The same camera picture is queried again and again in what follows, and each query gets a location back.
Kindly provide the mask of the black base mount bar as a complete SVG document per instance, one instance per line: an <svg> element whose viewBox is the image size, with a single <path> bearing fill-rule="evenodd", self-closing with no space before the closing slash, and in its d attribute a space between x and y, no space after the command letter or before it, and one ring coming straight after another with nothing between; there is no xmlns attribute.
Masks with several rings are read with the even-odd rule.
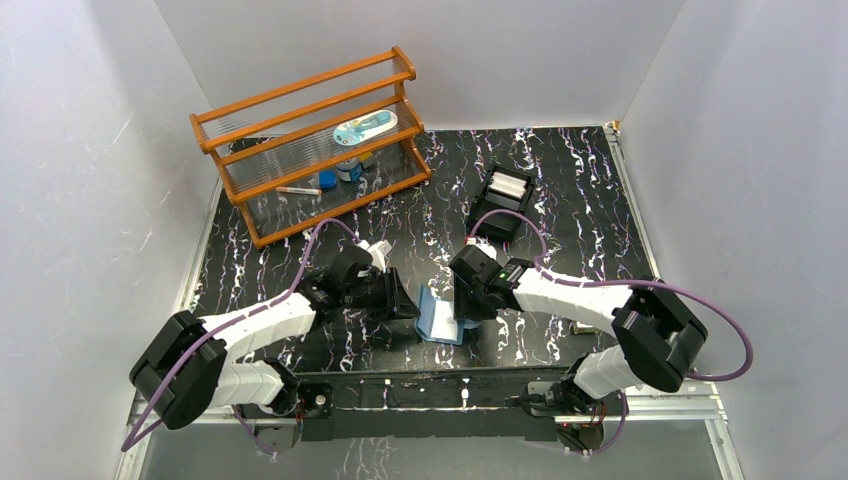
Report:
<svg viewBox="0 0 848 480"><path fill-rule="evenodd" d="M288 404L242 406L259 428L305 442L359 437L518 437L594 450L626 408L620 394L578 398L563 367L302 373Z"/></svg>

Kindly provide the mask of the blue card holder wallet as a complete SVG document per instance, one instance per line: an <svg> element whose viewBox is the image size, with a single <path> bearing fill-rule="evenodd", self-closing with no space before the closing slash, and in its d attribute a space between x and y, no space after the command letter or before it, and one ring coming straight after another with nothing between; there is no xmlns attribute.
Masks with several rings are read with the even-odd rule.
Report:
<svg viewBox="0 0 848 480"><path fill-rule="evenodd" d="M434 289L426 285L419 288L418 307L420 314L415 319L414 327L421 339L427 342L459 346L463 344L465 333L477 329L481 324L480 320L457 314L452 300L438 296ZM444 339L438 335L439 324L448 319L454 319L460 327L456 339Z"/></svg>

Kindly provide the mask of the white red small box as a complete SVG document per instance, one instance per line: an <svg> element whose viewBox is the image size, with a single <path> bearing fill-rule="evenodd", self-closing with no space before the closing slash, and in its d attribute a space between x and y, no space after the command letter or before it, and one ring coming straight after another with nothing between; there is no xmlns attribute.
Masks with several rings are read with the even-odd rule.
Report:
<svg viewBox="0 0 848 480"><path fill-rule="evenodd" d="M591 325L582 322L573 322L571 324L571 332L574 335L595 334L597 329Z"/></svg>

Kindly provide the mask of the black card tray box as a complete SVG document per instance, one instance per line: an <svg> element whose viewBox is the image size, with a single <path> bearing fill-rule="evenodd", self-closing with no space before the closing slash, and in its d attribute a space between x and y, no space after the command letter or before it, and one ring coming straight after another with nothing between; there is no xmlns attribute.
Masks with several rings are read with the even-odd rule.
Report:
<svg viewBox="0 0 848 480"><path fill-rule="evenodd" d="M468 234L481 218L498 209L524 215L535 190L534 178L505 166L491 166L477 194L473 197L465 226ZM478 236L497 242L512 242L522 221L506 214L487 217L475 230Z"/></svg>

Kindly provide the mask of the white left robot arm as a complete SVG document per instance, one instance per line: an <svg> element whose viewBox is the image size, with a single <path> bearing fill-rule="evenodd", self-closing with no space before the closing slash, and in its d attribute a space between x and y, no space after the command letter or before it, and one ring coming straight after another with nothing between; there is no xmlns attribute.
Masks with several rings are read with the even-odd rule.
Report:
<svg viewBox="0 0 848 480"><path fill-rule="evenodd" d="M130 370L130 383L172 430L213 407L256 405L275 416L311 408L303 383L287 367L243 359L316 330L342 309L376 322L419 316L397 269L386 263L390 248L385 241L348 246L292 291L250 307L206 317L173 314Z"/></svg>

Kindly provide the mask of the small blue lidded jar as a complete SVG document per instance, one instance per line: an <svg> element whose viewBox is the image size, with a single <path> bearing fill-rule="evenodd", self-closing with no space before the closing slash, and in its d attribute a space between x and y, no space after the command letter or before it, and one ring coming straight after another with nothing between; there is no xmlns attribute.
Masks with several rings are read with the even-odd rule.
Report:
<svg viewBox="0 0 848 480"><path fill-rule="evenodd" d="M358 157L353 157L335 165L338 178L347 183L358 182L363 174L362 163Z"/></svg>

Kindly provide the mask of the blue small box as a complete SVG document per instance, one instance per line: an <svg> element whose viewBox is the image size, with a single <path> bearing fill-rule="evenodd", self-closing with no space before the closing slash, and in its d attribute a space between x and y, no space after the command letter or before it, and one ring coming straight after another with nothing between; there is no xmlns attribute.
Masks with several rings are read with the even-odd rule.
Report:
<svg viewBox="0 0 848 480"><path fill-rule="evenodd" d="M337 186L338 177L335 172L325 170L318 174L318 182L322 191L329 191Z"/></svg>

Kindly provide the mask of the white credit card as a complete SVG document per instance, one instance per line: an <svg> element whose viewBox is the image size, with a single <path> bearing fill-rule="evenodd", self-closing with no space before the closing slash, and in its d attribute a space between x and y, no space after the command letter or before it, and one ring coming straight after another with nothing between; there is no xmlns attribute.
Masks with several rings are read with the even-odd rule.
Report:
<svg viewBox="0 0 848 480"><path fill-rule="evenodd" d="M444 339L456 339L460 332L460 327L454 319L444 320L439 324L438 335Z"/></svg>

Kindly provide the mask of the orange wooden shelf rack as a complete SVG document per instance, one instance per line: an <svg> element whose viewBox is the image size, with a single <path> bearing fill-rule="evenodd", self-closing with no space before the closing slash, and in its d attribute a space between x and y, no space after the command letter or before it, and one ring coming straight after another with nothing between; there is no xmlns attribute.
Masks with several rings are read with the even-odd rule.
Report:
<svg viewBox="0 0 848 480"><path fill-rule="evenodd" d="M425 131L405 86L415 80L413 62L390 50L288 85L192 114L201 151L219 172L229 202L243 215L251 240L265 247L432 176L418 152ZM335 127L388 109L398 116L386 133L352 147L332 139ZM358 182L338 178L321 196L282 194L280 186L319 188L318 174L366 152L374 164Z"/></svg>

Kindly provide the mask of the white blue packaged item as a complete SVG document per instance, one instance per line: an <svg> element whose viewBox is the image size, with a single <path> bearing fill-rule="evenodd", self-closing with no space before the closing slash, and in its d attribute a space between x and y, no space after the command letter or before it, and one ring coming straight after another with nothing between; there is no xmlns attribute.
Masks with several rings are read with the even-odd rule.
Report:
<svg viewBox="0 0 848 480"><path fill-rule="evenodd" d="M398 116L381 109L337 125L332 139L340 146L352 147L388 132L398 123Z"/></svg>

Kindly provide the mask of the white orange marker pen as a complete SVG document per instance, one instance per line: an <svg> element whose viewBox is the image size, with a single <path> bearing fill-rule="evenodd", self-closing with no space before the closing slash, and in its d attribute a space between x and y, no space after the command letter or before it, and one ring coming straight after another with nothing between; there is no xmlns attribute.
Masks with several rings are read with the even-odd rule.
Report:
<svg viewBox="0 0 848 480"><path fill-rule="evenodd" d="M323 194L322 190L316 188L305 188L305 187L288 187L288 186L280 186L275 188L276 192L282 194L294 194L294 195L310 195L310 196L321 196Z"/></svg>

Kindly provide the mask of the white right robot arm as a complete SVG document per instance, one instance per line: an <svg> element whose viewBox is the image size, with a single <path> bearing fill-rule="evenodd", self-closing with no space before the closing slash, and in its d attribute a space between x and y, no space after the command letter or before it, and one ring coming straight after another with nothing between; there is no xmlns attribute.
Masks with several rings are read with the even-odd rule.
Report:
<svg viewBox="0 0 848 480"><path fill-rule="evenodd" d="M449 264L454 310L489 320L501 310L544 313L576 321L615 338L616 345L579 358L555 382L531 381L509 406L543 417L588 414L612 393L648 385L679 390L708 331L678 296L651 286L588 287L574 278L547 278L524 259L500 264L468 244Z"/></svg>

